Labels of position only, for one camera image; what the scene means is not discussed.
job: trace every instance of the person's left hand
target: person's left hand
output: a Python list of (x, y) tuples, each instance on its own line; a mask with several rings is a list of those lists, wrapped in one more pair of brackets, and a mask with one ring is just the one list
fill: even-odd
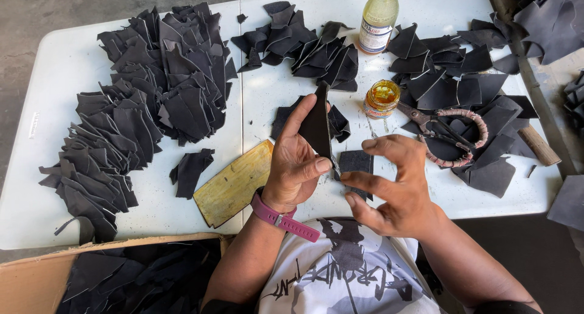
[(291, 212), (310, 198), (318, 178), (332, 168), (332, 162), (317, 157), (306, 139), (298, 134), (300, 124), (316, 102), (317, 96), (309, 94), (298, 104), (274, 145), (262, 201), (277, 212)]

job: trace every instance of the forearm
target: forearm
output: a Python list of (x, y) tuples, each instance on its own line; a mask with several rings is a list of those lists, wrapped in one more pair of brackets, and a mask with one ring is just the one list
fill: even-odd
[(272, 273), (284, 233), (252, 213), (213, 272), (202, 306), (211, 299), (254, 301)]
[(443, 213), (420, 243), (432, 270), (464, 306), (516, 301), (541, 311), (521, 283)]

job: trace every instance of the concrete floor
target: concrete floor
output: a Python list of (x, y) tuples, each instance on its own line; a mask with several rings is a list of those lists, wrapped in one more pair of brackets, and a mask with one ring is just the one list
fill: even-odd
[[(0, 0), (0, 187), (37, 47), (45, 34), (129, 18), (154, 5), (164, 12), (201, 1), (231, 0)], [(566, 227), (542, 215), (457, 223), (532, 292), (546, 313), (576, 313), (584, 308), (584, 267)], [(0, 250), (0, 263), (64, 248)]]

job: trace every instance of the fingernail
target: fingernail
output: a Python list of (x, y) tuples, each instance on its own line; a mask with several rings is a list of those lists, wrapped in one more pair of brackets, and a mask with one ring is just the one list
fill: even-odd
[(355, 199), (353, 199), (353, 197), (351, 197), (348, 194), (345, 194), (345, 199), (347, 200), (351, 208), (355, 206)]
[(361, 144), (363, 146), (363, 148), (371, 148), (371, 147), (375, 147), (377, 145), (377, 141), (375, 139), (368, 139), (368, 140), (364, 140), (363, 144)]
[(332, 168), (332, 162), (327, 158), (320, 158), (317, 161), (317, 170), (319, 173), (325, 173)]

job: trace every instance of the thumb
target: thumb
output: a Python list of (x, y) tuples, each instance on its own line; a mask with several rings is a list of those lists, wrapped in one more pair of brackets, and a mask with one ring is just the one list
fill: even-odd
[(379, 231), (383, 230), (385, 219), (381, 212), (372, 208), (355, 192), (347, 192), (345, 199), (351, 207), (355, 221), (367, 226), (368, 228)]
[(310, 159), (297, 165), (290, 174), (294, 183), (304, 183), (331, 170), (332, 162), (325, 157)]

